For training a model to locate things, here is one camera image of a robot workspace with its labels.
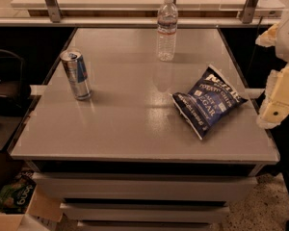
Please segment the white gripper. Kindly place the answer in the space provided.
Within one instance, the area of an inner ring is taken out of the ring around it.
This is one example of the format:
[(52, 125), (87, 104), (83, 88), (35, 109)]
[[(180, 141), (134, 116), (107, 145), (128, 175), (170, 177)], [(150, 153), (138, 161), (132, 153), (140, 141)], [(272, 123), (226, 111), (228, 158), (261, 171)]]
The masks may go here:
[[(255, 43), (263, 47), (276, 46), (276, 56), (289, 63), (289, 10), (282, 14), (279, 24), (272, 25), (258, 36)], [(270, 72), (256, 122), (263, 129), (273, 129), (288, 115), (289, 64), (281, 71)]]

